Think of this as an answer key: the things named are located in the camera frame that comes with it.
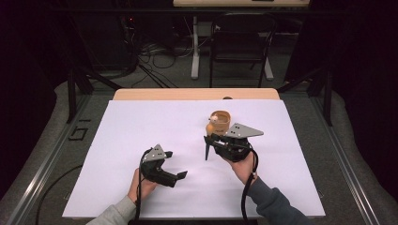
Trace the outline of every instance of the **human hand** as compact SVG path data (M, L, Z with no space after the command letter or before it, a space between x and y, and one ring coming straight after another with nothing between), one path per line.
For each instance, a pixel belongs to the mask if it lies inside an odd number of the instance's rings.
M137 201L137 187L138 183L140 180L140 170L135 169L134 176L132 177L131 185L130 185L130 190L128 193L128 197L136 203ZM144 200L156 187L157 183L148 181L144 179L141 182L141 201Z
M224 158L224 160L231 165L232 170L235 172L235 175L237 176L237 178L239 178L239 180L243 183L243 185L246 185L246 182L248 181L250 174L253 172L253 164L254 164L253 159L254 159L253 152L250 152L245 159L238 162L233 162L231 160ZM257 175L258 174L256 173L254 179L252 180L252 183L257 178Z

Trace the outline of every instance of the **white paper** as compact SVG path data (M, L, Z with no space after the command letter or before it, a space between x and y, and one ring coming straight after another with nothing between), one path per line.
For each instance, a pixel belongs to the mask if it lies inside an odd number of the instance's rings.
M95 218L118 203L144 151L159 143L173 152L162 168L188 174L173 188L157 186L140 218L241 218L243 184L212 147L205 161L205 128L214 111L228 111L231 126L264 131L249 138L259 156L259 176L304 215L325 215L284 103L234 99L110 101L63 217ZM249 218L259 217L249 197L246 210Z

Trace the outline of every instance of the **gray plastic part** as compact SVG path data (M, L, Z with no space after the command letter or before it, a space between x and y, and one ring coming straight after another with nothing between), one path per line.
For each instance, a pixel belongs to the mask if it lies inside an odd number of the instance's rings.
M148 152L143 159L143 162L155 161L159 159L167 158L160 144L157 144L150 152Z
M224 136L236 139L243 139L253 136L260 136L263 134L264 132L261 130L235 123L225 132Z

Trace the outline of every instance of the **gray sleeve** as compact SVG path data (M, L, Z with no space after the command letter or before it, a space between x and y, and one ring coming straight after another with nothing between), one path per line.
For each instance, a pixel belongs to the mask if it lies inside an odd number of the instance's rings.
M105 224L128 224L135 216L135 204L129 197L124 197L119 203L109 206L98 217L94 218L88 225Z
M251 185L248 196L257 204L257 213L272 225L313 224L277 189L269 188L260 177Z

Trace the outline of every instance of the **chair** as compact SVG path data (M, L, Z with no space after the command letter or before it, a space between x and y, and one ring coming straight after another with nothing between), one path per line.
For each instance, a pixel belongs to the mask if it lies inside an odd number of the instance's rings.
M213 63L248 63L261 64L258 78L235 77L229 79L258 80L257 87L261 87L268 48L275 34L276 20L267 13L228 12L218 16L211 25L210 45L210 83L222 79L213 77Z

